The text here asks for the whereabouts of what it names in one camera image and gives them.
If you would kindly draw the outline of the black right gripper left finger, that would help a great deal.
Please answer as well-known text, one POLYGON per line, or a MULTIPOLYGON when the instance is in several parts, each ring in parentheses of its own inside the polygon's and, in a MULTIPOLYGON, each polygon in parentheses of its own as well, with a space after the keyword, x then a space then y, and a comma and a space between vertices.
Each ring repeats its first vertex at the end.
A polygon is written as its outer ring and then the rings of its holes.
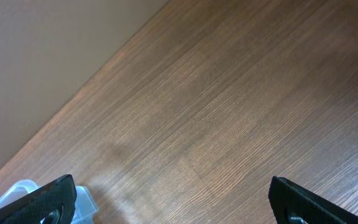
POLYGON ((70 224, 76 196, 73 176, 65 174, 0 208, 0 224, 70 224))

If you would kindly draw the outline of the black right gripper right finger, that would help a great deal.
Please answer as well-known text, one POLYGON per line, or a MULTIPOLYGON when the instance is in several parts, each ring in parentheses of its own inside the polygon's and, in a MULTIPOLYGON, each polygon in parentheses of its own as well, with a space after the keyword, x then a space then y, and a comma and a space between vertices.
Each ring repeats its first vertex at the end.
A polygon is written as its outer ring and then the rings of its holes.
POLYGON ((278 224, 358 223, 357 215, 284 177, 272 177, 268 199, 278 224))

